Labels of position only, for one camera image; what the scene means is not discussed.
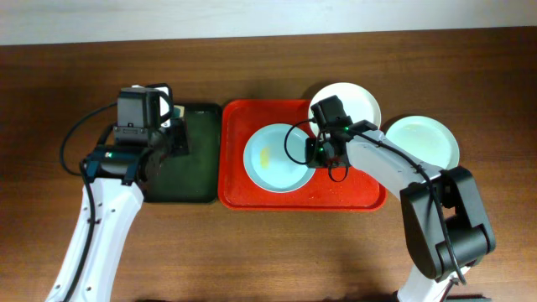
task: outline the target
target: tray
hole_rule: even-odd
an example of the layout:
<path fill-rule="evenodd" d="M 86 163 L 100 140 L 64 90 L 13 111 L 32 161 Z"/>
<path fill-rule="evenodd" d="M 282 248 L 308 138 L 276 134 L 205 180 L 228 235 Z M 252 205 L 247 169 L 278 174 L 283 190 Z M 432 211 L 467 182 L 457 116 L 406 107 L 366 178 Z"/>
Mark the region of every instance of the tray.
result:
<path fill-rule="evenodd" d="M 318 169 L 302 188 L 290 193 L 272 193 L 256 186 L 246 174 L 242 155 L 246 142 L 260 128 L 295 124 L 307 118 L 307 100 L 236 100 L 222 116 L 222 146 L 218 197 L 234 210 L 254 211 L 375 211 L 386 199 L 386 190 L 373 178 L 350 169 L 347 179 L 335 183 L 326 169 Z M 307 123 L 302 130 L 313 136 Z M 335 178 L 344 169 L 334 169 Z"/>
<path fill-rule="evenodd" d="M 183 106 L 190 154 L 163 162 L 149 184 L 145 202 L 207 204 L 216 199 L 222 108 L 217 104 Z"/>

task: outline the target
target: brown tabletop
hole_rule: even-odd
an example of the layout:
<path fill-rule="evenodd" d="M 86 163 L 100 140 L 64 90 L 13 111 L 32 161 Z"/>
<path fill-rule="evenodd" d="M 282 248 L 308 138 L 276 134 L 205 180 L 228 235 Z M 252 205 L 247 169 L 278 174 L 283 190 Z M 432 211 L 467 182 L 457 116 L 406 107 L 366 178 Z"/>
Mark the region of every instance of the brown tabletop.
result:
<path fill-rule="evenodd" d="M 348 81 L 386 122 L 444 123 L 473 172 L 498 247 L 453 294 L 537 297 L 537 28 L 0 47 L 0 299 L 41 301 L 60 270 L 82 182 L 58 164 L 69 127 L 121 87 L 167 82 L 175 100 L 311 97 Z M 92 150 L 115 110 L 70 141 Z M 399 202 L 372 213 L 143 205 L 113 301 L 321 300 L 389 294 L 408 277 Z"/>

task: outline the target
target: white plate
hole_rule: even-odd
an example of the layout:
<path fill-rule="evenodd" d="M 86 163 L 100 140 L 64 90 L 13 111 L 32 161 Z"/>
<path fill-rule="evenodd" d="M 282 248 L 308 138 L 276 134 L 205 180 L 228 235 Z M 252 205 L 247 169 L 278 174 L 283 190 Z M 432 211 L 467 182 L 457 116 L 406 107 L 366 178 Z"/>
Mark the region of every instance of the white plate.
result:
<path fill-rule="evenodd" d="M 380 127 L 380 107 L 377 100 L 362 87 L 351 83 L 336 83 L 321 89 L 310 102 L 312 105 L 330 96 L 337 96 L 343 103 L 345 113 L 352 118 L 352 122 L 368 120 Z M 313 117 L 311 110 L 308 110 L 308 119 Z M 313 134 L 319 133 L 319 126 L 310 122 L 310 129 Z"/>
<path fill-rule="evenodd" d="M 429 117 L 405 117 L 386 132 L 386 138 L 426 163 L 444 169 L 459 164 L 459 145 L 446 126 Z"/>
<path fill-rule="evenodd" d="M 248 177 L 259 187 L 285 193 L 299 189 L 310 181 L 315 169 L 292 162 L 285 154 L 287 124 L 273 124 L 259 129 L 246 143 L 243 162 Z M 295 128 L 287 140 L 289 154 L 300 162 L 305 161 L 305 140 L 308 135 Z"/>

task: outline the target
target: light blue plate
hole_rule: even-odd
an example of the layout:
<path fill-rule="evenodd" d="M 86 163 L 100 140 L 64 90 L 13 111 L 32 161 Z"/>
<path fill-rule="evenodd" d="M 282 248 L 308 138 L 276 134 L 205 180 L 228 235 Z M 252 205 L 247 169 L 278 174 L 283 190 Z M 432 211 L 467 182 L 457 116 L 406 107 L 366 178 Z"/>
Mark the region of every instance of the light blue plate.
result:
<path fill-rule="evenodd" d="M 310 181 L 315 169 L 292 162 L 285 154 L 285 134 L 291 128 L 287 124 L 273 124 L 259 129 L 244 149 L 244 169 L 259 187 L 286 193 L 299 189 Z M 305 140 L 308 135 L 295 128 L 287 140 L 289 154 L 300 162 L 305 161 Z"/>

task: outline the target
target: red tray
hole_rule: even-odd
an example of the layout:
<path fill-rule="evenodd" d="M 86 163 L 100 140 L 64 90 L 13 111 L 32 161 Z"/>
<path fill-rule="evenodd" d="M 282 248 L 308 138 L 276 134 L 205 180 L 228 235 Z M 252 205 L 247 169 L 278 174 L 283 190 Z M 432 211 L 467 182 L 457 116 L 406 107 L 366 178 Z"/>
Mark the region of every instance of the red tray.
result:
<path fill-rule="evenodd" d="M 255 185 L 244 169 L 242 155 L 250 137 L 267 125 L 295 124 L 308 117 L 307 100 L 236 100 L 224 108 L 218 197 L 234 210 L 375 211 L 386 200 L 386 189 L 369 175 L 350 168 L 347 179 L 336 183 L 327 169 L 290 193 L 273 193 Z M 301 127 L 313 136 L 307 124 Z M 334 178 L 344 169 L 334 169 Z"/>

